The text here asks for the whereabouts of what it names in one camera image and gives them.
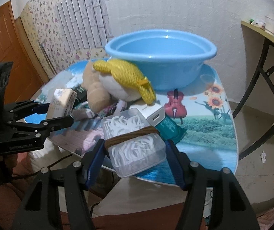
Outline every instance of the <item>stuffed animal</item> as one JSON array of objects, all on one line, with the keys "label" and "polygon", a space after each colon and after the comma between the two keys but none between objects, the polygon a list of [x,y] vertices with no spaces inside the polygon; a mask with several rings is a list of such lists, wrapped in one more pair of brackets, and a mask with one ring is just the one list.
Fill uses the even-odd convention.
[{"label": "stuffed animal", "polygon": [[94,113],[99,113],[113,103],[109,92],[100,82],[99,73],[93,69],[91,61],[87,63],[84,69],[81,87],[87,90],[88,105]]},{"label": "stuffed animal", "polygon": [[115,98],[129,102],[142,97],[147,104],[156,100],[150,81],[135,64],[119,59],[98,60],[93,68],[100,72],[101,84]]}]

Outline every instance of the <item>orange door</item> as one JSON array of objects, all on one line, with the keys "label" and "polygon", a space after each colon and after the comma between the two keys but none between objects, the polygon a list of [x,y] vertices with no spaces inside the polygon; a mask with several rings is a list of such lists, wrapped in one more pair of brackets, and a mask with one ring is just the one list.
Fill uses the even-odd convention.
[{"label": "orange door", "polygon": [[17,38],[11,2],[0,7],[0,62],[13,61],[4,103],[30,99],[43,85]]}]

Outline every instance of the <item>clear plastic box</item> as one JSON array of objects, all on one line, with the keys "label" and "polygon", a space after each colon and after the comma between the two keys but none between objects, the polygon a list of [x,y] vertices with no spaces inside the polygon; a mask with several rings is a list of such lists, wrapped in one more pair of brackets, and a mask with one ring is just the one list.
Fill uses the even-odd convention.
[{"label": "clear plastic box", "polygon": [[[103,118],[101,125],[106,140],[150,126],[135,108]],[[117,174],[127,177],[164,161],[166,145],[158,134],[151,133],[114,145],[108,148],[108,152]]]}]

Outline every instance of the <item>metal screw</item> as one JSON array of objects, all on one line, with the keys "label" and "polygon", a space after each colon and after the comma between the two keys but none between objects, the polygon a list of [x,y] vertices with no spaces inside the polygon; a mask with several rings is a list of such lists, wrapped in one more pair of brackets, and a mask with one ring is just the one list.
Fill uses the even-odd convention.
[{"label": "metal screw", "polygon": [[190,162],[190,166],[191,166],[191,167],[196,168],[198,165],[199,165],[199,163],[197,163],[197,162],[195,162],[195,161],[191,161],[191,162]]},{"label": "metal screw", "polygon": [[45,174],[49,171],[49,168],[48,167],[43,167],[40,171],[41,171],[41,173]]},{"label": "metal screw", "polygon": [[225,173],[225,174],[229,174],[231,173],[231,170],[229,168],[223,168],[222,171]]},{"label": "metal screw", "polygon": [[82,165],[82,163],[80,161],[75,161],[72,165],[73,167],[78,168]]}]

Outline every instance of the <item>floral wallpaper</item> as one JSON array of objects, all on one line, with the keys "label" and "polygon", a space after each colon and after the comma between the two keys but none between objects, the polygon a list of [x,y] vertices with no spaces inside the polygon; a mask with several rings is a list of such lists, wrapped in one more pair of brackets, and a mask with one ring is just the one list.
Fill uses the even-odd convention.
[{"label": "floral wallpaper", "polygon": [[49,78],[54,74],[39,43],[42,44],[57,73],[77,61],[108,56],[102,48],[72,51],[65,47],[54,14],[54,6],[61,1],[63,0],[29,0],[20,15],[34,52]]}]

